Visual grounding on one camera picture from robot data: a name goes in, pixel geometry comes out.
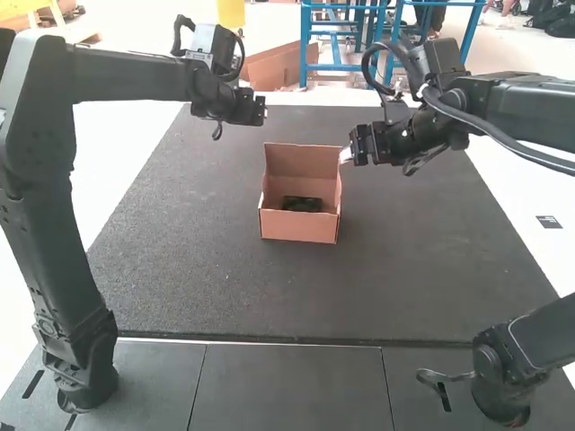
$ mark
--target cardboard sheet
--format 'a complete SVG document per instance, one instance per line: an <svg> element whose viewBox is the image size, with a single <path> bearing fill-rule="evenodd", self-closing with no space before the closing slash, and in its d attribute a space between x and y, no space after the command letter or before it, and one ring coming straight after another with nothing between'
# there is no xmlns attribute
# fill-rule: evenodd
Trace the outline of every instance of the cardboard sheet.
<svg viewBox="0 0 575 431"><path fill-rule="evenodd" d="M258 92L273 92L299 82L300 41L282 45L248 56L240 78ZM307 45L308 64L316 64L320 55L319 44Z"/></svg>

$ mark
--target small black label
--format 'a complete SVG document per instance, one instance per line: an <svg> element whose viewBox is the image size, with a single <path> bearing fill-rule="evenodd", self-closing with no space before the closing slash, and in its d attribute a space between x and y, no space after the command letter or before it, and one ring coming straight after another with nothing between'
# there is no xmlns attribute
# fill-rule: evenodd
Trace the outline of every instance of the small black label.
<svg viewBox="0 0 575 431"><path fill-rule="evenodd" d="M536 215L537 220L545 229L562 229L563 226L552 215Z"/></svg>

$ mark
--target white floor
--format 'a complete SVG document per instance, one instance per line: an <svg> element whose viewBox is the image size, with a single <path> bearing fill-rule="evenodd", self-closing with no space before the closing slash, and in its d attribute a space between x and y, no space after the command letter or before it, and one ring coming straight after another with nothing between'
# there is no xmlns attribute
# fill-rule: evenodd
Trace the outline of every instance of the white floor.
<svg viewBox="0 0 575 431"><path fill-rule="evenodd" d="M276 6L284 7L278 10L289 11L290 21L295 20L289 23L284 34L288 41L292 40L292 36L299 33L298 10L287 9L284 4ZM443 34L457 37L462 34L461 22L465 17L464 12L453 9L447 11ZM249 9L248 21L260 10ZM139 46L135 47L139 50L149 47L157 52L170 39L169 31L163 33L162 38L153 38L143 27L139 34L149 43L139 40ZM468 66L482 73L523 69L575 79L574 42L547 38L538 31L495 31L487 26L477 31ZM319 87L312 92L270 93L268 103L378 106L378 99L372 92ZM102 229L180 106L151 101L76 106L78 155L72 176L73 196L86 248ZM575 256L575 202L568 197L575 196L575 180L518 159L488 138L475 137L467 153L559 295L574 291L575 276L570 271L569 257ZM543 215L555 216L563 229L543 229L535 220L535 216ZM35 339L30 329L33 323L30 297L3 235L0 235L0 262L2 395L35 345ZM575 382L575 371L570 377Z"/></svg>

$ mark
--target black bag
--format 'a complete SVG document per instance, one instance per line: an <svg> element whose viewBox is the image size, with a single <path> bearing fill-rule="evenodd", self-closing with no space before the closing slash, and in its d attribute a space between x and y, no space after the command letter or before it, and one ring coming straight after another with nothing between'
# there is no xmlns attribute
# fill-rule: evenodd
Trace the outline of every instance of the black bag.
<svg viewBox="0 0 575 431"><path fill-rule="evenodd" d="M553 0L529 0L526 15L535 16L539 13L547 12L553 7Z"/></svg>
<svg viewBox="0 0 575 431"><path fill-rule="evenodd" d="M575 39L575 15L571 13L565 18L552 22L545 33L554 38Z"/></svg>
<svg viewBox="0 0 575 431"><path fill-rule="evenodd" d="M568 4L559 4L552 7L546 12L538 13L529 21L526 22L526 27L533 27L534 29L544 30L552 22L556 22L561 18L565 18L571 12L571 7Z"/></svg>

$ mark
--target open cardboard box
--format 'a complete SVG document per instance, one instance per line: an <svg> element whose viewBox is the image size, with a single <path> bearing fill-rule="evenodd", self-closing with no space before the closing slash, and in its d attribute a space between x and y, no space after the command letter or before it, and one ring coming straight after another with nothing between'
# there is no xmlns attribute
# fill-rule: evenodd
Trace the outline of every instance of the open cardboard box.
<svg viewBox="0 0 575 431"><path fill-rule="evenodd" d="M261 238L336 243L341 215L340 148L265 143L264 152ZM322 212L282 210L285 196L320 198Z"/></svg>
<svg viewBox="0 0 575 431"><path fill-rule="evenodd" d="M299 49L296 40L280 47L267 49L248 56L240 78L250 83L257 92L273 92L299 83ZM320 49L317 42L307 45L307 63L317 64Z"/></svg>

